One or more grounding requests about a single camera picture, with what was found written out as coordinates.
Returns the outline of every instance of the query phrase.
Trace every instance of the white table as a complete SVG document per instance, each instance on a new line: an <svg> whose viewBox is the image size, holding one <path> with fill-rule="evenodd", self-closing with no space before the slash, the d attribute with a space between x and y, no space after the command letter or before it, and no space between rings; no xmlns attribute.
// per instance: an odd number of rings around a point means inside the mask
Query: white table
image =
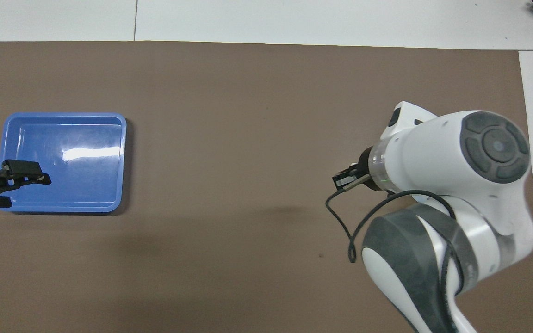
<svg viewBox="0 0 533 333"><path fill-rule="evenodd" d="M0 0L0 41L184 40L520 50L533 154L533 13L524 0Z"/></svg>

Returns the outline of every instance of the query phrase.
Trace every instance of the gray circular button pad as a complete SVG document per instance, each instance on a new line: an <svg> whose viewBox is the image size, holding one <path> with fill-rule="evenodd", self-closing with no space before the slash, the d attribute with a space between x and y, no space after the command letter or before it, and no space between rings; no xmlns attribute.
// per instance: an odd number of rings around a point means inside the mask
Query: gray circular button pad
<svg viewBox="0 0 533 333"><path fill-rule="evenodd" d="M475 112L462 120L460 147L468 164L495 183L520 179L529 167L529 149L520 129L491 112Z"/></svg>

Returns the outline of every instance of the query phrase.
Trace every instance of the brown mat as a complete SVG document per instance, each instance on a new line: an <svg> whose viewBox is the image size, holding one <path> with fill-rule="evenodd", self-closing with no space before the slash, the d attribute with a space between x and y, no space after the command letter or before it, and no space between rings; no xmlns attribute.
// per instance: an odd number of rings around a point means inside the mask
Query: brown mat
<svg viewBox="0 0 533 333"><path fill-rule="evenodd" d="M19 111L129 120L115 214L0 211L0 332L410 331L324 208L402 100L527 126L515 51L0 43L0 135ZM383 198L333 205L354 228ZM480 332L533 332L533 253L457 302Z"/></svg>

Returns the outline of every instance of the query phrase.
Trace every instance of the round gray button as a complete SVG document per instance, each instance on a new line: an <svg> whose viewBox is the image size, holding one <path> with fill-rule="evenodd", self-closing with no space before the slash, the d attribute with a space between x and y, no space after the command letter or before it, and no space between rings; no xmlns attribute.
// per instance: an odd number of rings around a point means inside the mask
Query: round gray button
<svg viewBox="0 0 533 333"><path fill-rule="evenodd" d="M514 137L503 129L487 131L483 136L484 152L497 162L509 162L517 152Z"/></svg>

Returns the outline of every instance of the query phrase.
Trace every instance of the blue plastic tray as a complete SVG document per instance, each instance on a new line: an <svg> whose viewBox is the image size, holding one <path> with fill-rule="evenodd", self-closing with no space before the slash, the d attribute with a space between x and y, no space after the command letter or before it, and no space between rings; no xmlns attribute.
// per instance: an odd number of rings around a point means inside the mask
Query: blue plastic tray
<svg viewBox="0 0 533 333"><path fill-rule="evenodd" d="M19 112L6 120L4 160L33 160L52 184L6 192L2 210L98 212L118 207L123 193L127 122L117 113Z"/></svg>

